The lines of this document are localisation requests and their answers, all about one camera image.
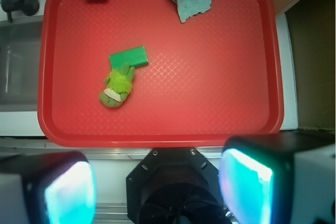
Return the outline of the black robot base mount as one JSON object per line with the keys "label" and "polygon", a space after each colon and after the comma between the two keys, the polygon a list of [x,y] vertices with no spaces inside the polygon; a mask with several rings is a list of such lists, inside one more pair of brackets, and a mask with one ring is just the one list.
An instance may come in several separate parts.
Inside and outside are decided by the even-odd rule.
{"label": "black robot base mount", "polygon": [[154,148],[125,182],[133,223],[231,223],[218,169],[195,148]]}

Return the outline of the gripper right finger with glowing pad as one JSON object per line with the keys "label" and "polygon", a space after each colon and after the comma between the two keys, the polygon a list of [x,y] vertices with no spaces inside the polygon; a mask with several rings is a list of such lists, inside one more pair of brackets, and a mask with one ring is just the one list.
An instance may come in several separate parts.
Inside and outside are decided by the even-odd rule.
{"label": "gripper right finger with glowing pad", "polygon": [[218,182],[239,223],[335,223],[335,134],[233,136]]}

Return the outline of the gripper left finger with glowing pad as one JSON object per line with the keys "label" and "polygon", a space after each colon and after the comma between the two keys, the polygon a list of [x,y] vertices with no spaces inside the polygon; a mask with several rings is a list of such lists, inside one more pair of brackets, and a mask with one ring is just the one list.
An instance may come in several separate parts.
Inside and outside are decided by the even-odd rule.
{"label": "gripper left finger with glowing pad", "polygon": [[1,157],[1,223],[92,223],[94,171],[79,151]]}

